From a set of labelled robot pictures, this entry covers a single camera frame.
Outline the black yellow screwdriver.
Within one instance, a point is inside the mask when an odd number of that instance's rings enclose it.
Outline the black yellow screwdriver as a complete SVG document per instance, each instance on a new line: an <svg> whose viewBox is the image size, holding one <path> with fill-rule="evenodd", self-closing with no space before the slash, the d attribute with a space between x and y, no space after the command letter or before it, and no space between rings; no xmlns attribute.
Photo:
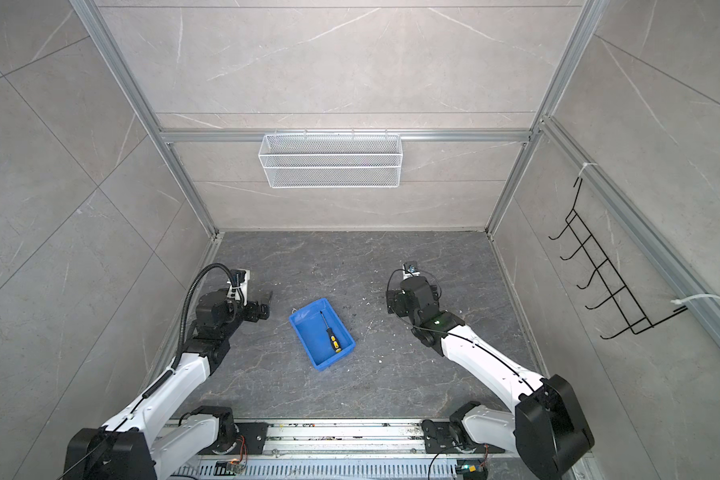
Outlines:
<svg viewBox="0 0 720 480"><path fill-rule="evenodd" d="M331 326L329 325L325 314L324 314L323 312L320 312L320 316L321 316L321 319L322 319L323 324L324 324L324 326L325 326L326 334L327 334L327 336L328 336L328 338L329 338L329 342L330 342L330 344L331 344L331 349L332 349L335 353L340 353L340 352L342 351L342 347L341 347L341 344L340 344L337 336L335 335L333 329L332 329Z"/></svg>

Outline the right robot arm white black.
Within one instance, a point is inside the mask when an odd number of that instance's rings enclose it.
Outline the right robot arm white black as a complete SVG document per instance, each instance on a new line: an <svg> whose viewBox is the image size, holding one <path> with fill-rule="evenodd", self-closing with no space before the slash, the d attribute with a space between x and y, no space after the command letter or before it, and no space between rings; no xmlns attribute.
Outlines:
<svg viewBox="0 0 720 480"><path fill-rule="evenodd" d="M458 364L504 404L502 411L470 401L448 421L441 450L479 446L516 453L538 479L562 478L595 444L572 385L529 370L482 340L463 319L441 309L441 289L412 265L398 269L397 288L386 290L389 313L406 318L426 347Z"/></svg>

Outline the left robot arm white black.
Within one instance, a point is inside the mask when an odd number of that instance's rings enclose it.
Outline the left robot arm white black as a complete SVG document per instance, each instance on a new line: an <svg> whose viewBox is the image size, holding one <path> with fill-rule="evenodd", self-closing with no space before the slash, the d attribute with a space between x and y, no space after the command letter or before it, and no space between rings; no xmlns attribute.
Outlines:
<svg viewBox="0 0 720 480"><path fill-rule="evenodd" d="M177 349L170 365L130 404L98 428L70 440L64 479L167 479L196 454L244 452L229 407L201 406L163 429L185 399L220 366L230 338L244 322L268 318L269 301L252 300L250 272L221 263L203 267L182 305Z"/></svg>

